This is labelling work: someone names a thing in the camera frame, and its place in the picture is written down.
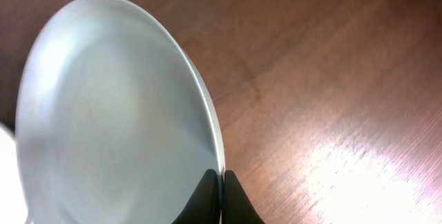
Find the brown wooden tabletop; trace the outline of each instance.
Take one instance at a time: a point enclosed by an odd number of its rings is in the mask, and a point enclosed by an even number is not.
[[[72,0],[0,0],[0,121]],[[189,54],[266,223],[442,223],[442,0],[130,0]]]

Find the dark wood surface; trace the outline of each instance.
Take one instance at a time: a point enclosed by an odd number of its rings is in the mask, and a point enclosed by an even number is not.
[[[0,0],[0,121],[49,17]],[[442,0],[130,0],[189,54],[267,223],[442,223]]]

